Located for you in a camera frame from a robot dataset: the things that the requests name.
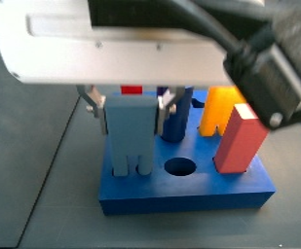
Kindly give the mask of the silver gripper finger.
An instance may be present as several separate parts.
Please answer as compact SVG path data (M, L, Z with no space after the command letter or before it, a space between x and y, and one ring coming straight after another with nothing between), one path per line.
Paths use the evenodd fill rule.
M183 97L184 87L156 87L158 114L156 134L163 133L164 121L175 113L175 104Z
M102 133L107 134L108 131L104 112L106 96L100 94L98 88L94 85L76 85L75 87L79 96L90 106L94 117L99 120Z

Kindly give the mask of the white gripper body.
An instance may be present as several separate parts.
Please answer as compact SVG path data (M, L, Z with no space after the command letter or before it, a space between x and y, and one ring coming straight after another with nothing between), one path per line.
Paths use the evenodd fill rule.
M24 83L228 83L215 42L182 30L94 28L86 0L0 0L0 54Z

